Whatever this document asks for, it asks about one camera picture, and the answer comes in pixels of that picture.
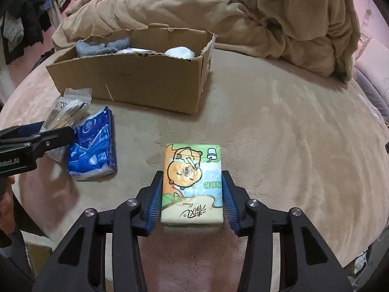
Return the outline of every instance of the gray cloth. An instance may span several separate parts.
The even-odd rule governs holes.
[[[359,86],[362,88],[363,92],[365,92],[367,98],[370,102],[380,111],[382,117],[385,121],[389,122],[389,106],[386,104],[382,96],[379,94],[377,89],[372,85],[372,83],[365,77],[365,75],[356,70],[357,79]]]
[[[82,40],[79,40],[75,45],[79,58],[85,56],[102,55],[102,54],[114,54],[119,50],[126,49],[128,47],[130,47],[130,39],[128,37],[122,40],[110,42],[108,44],[102,43],[99,45],[96,44],[95,42],[90,42],[88,44]]]
[[[14,18],[6,11],[4,15],[3,35],[8,40],[8,51],[12,52],[23,40],[24,30],[21,18]]]

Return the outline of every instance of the metal screw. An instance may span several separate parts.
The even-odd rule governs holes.
[[[137,199],[130,199],[130,200],[127,200],[126,204],[128,206],[137,206],[138,205],[138,200]]]
[[[300,210],[299,208],[292,208],[291,212],[294,216],[300,216],[301,214],[303,214],[302,210]]]
[[[247,201],[247,204],[254,208],[259,205],[259,201],[256,199],[250,199]]]
[[[95,215],[95,210],[94,209],[86,209],[84,214],[87,217],[91,217],[91,216]]]

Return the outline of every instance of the blue packaging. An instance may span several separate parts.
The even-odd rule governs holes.
[[[111,110],[105,107],[77,127],[77,138],[69,147],[68,156],[68,172],[76,180],[117,171],[112,118]]]

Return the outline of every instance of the open cardboard box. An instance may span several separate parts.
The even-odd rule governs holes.
[[[96,99],[197,112],[211,65],[215,34],[151,24],[145,29],[114,31],[84,41],[100,44],[125,37],[130,38],[131,47],[157,53],[77,58],[73,46],[47,66],[58,91],[63,94],[66,88],[92,88],[92,97]],[[196,57],[178,59],[163,54],[178,46],[191,49]]]

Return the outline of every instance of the plush fabric surface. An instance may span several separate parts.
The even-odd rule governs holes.
[[[59,95],[45,65],[60,53],[15,90],[0,128],[45,118]],[[271,208],[302,208],[345,266],[377,239],[389,212],[389,138],[358,93],[355,81],[346,86],[281,60],[215,50],[198,114],[92,101],[92,111],[107,104],[114,114],[115,176],[77,182],[64,164],[43,157],[14,192],[58,243],[86,208],[116,208],[149,185],[163,169],[166,143],[220,144],[222,168],[237,185]],[[235,292],[245,244],[227,221],[203,231],[158,224],[140,242],[149,291]]]
[[[374,85],[372,85],[372,83],[364,76],[361,71],[358,69],[355,69],[355,71],[357,76],[356,81],[362,88],[363,92],[366,94],[367,98],[378,109],[378,111],[380,111],[384,120],[389,121],[389,102],[387,103],[384,101]]]
[[[353,0],[80,0],[67,14],[53,35],[56,49],[166,23],[211,31],[220,49],[281,57],[323,76],[335,70],[345,81],[360,37]]]

